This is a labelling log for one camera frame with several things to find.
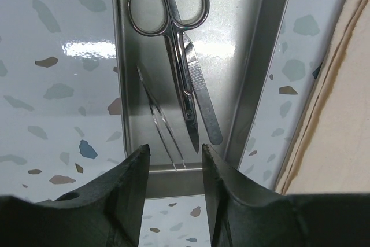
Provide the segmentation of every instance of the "stainless steel tray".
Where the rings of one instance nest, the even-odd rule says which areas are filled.
[[[186,19],[197,11],[192,3],[200,0],[176,2]],[[208,19],[199,28],[187,32],[194,42],[224,138],[222,144],[214,148],[235,168],[243,157],[286,3],[287,0],[210,0]],[[160,23],[159,5],[160,2],[143,1],[140,17]],[[201,154],[195,153],[184,125],[164,38],[144,37],[133,30],[128,21],[127,0],[113,0],[113,6],[125,151],[130,154],[141,144],[150,146],[147,198],[202,194]],[[140,83],[137,63],[143,65],[145,75],[150,77],[147,83],[174,131],[186,169],[181,167],[170,137],[167,142],[173,155],[178,157],[177,171],[165,153]],[[198,125],[199,143],[209,143],[200,116]]]

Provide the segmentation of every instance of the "terrazzo countertop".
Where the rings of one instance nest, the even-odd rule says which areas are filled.
[[[343,2],[289,0],[240,165],[267,188]],[[53,200],[124,159],[112,0],[1,4],[0,194]],[[140,246],[209,245],[204,196],[146,201]]]

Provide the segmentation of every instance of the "metal tool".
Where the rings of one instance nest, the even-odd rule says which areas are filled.
[[[169,8],[172,11],[173,17],[181,22],[176,0],[169,0]],[[183,33],[183,40],[190,80],[193,84],[194,94],[197,99],[199,110],[201,111],[204,126],[211,144],[219,145],[222,143],[223,137],[199,64],[198,56],[195,52],[194,44],[185,32]]]
[[[165,8],[165,21],[164,24],[156,31],[148,32],[141,29],[134,21],[131,11],[131,2],[128,0],[128,14],[130,22],[136,32],[143,36],[164,36],[167,49],[169,51],[169,60],[171,63],[173,81],[179,104],[183,113],[187,131],[189,133],[191,142],[195,151],[199,152],[199,132],[197,115],[195,112],[195,103],[193,97],[193,88],[191,86],[190,74],[187,66],[186,54],[184,49],[183,33],[184,31],[191,30],[199,27],[204,23],[209,13],[209,0],[202,0],[202,13],[201,16],[191,24],[183,24],[176,20],[172,11],[169,8],[169,0],[162,0]]]
[[[163,121],[163,123],[165,124],[166,129],[167,129],[167,131],[168,131],[169,135],[171,136],[172,141],[173,141],[173,143],[175,144],[175,147],[176,147],[177,151],[178,151],[178,152],[179,152],[179,154],[180,154],[180,157],[181,157],[182,162],[183,162],[183,166],[184,166],[184,168],[186,168],[185,161],[184,161],[184,157],[183,157],[183,155],[182,155],[182,153],[181,153],[181,151],[180,151],[179,145],[176,143],[175,136],[173,135],[173,132],[172,132],[172,130],[171,130],[171,127],[169,126],[168,121],[167,121],[167,119],[166,119],[166,117],[165,117],[165,115],[164,115],[164,113],[163,113],[163,111],[162,111],[161,107],[159,106],[159,104],[158,104],[157,100],[154,98],[154,96],[152,95],[152,93],[151,93],[151,92],[150,92],[150,90],[149,90],[149,87],[146,85],[146,83],[145,83],[145,81],[144,81],[144,78],[143,78],[143,75],[142,75],[142,73],[141,73],[141,70],[140,70],[140,67],[139,67],[139,66],[138,66],[138,73],[139,73],[140,80],[141,80],[141,82],[142,82],[142,84],[143,84],[143,87],[144,87],[144,90],[145,90],[146,96],[147,96],[147,98],[148,98],[148,102],[149,102],[149,108],[150,108],[151,116],[153,117],[154,124],[156,125],[156,129],[157,129],[158,134],[159,134],[159,136],[160,136],[160,138],[161,138],[161,140],[162,140],[162,143],[163,143],[163,146],[164,146],[164,148],[165,148],[165,150],[166,150],[166,152],[167,152],[167,155],[168,155],[169,159],[171,160],[171,163],[172,163],[172,165],[173,165],[173,168],[174,168],[175,170],[177,170],[177,168],[176,168],[176,164],[175,164],[175,162],[173,161],[172,156],[169,154],[169,150],[168,150],[168,148],[167,148],[166,141],[164,140],[164,135],[163,135],[163,133],[162,133],[162,130],[161,130],[160,124],[159,124],[159,122],[158,122],[158,118],[157,118],[156,114],[154,113],[154,109],[153,109],[153,107],[157,110],[158,114],[160,115],[161,120],[162,120],[162,121]]]

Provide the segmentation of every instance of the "beige cloth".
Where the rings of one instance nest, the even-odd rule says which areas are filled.
[[[370,4],[346,0],[276,191],[370,191]]]

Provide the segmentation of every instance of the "metal tray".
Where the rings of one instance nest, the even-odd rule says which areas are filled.
[[[200,0],[176,0],[183,18],[197,12]],[[210,0],[203,25],[187,32],[195,46],[214,110],[223,134],[216,152],[233,167],[243,158],[254,115],[282,24],[287,0]],[[160,2],[143,1],[141,17],[160,23]],[[139,35],[128,21],[127,0],[113,0],[116,49],[123,106],[125,151],[130,154],[149,144],[151,166],[147,198],[202,194],[201,154],[196,154],[185,128],[173,85],[163,37]],[[151,117],[145,91],[136,70],[143,66],[152,93],[160,103],[186,162],[176,153],[170,137],[167,145],[178,159],[175,171]],[[199,143],[209,143],[198,116]]]

